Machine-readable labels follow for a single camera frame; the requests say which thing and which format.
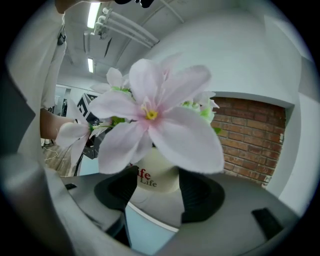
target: white shirt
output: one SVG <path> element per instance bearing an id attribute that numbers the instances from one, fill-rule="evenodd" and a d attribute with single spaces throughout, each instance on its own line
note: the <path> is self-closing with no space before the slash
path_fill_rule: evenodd
<path id="1" fill-rule="evenodd" d="M 18 152 L 42 165 L 40 109 L 55 105 L 58 73 L 67 47 L 66 42 L 57 45 L 64 22 L 64 14 L 49 1 L 24 26 L 6 58 L 9 74 L 35 113 Z"/>

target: white vase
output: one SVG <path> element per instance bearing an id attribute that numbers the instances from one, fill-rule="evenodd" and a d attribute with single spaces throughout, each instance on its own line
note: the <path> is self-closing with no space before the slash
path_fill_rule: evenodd
<path id="1" fill-rule="evenodd" d="M 139 167 L 137 186 L 148 191 L 172 193 L 179 189 L 179 170 L 157 148 L 134 165 Z"/>

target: wooden floor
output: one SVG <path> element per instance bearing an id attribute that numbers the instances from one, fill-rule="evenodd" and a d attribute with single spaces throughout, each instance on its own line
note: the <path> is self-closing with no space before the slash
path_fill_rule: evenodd
<path id="1" fill-rule="evenodd" d="M 46 160 L 46 165 L 56 170 L 60 176 L 73 176 L 75 173 L 76 167 L 74 166 L 72 170 L 71 167 L 71 147 L 62 148 L 58 145 L 52 143 L 45 144 L 42 147 L 42 152 L 44 159 Z"/>

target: fluorescent light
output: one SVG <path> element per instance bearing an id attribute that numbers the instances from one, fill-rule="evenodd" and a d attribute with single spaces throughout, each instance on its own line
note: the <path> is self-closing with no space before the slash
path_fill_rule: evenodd
<path id="1" fill-rule="evenodd" d="M 100 2 L 91 3 L 89 16 L 88 16 L 88 23 L 87 23 L 88 28 L 91 28 L 91 29 L 95 28 L 95 23 L 96 23 L 100 5 L 101 5 Z"/>
<path id="2" fill-rule="evenodd" d="M 92 58 L 88 58 L 88 67 L 89 67 L 89 72 L 93 73 L 94 72 L 94 60 Z"/>

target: white ceiling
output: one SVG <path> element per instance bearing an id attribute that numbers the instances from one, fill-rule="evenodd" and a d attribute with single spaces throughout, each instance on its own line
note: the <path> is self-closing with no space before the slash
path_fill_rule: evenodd
<path id="1" fill-rule="evenodd" d="M 207 13 L 239 7 L 238 0 L 166 0 L 166 2 L 179 13 L 185 22 Z M 154 0 L 147 9 L 136 4 L 134 0 L 124 5 L 115 2 L 103 3 L 98 17 L 103 14 L 104 7 L 112 8 L 113 12 L 143 26 L 160 41 L 182 24 L 160 0 Z M 89 30 L 87 28 L 89 9 L 90 4 L 82 2 L 66 12 L 67 51 L 60 72 L 73 70 L 83 76 L 92 75 L 88 70 L 87 58 L 89 56 L 86 56 L 83 44 L 83 34 Z M 96 64 L 94 77 L 105 78 L 110 67 L 117 68 L 122 72 L 126 71 L 140 56 L 149 51 L 147 47 L 117 32 L 111 31 L 110 36 L 112 41 L 106 57 L 101 60 L 94 59 Z"/>

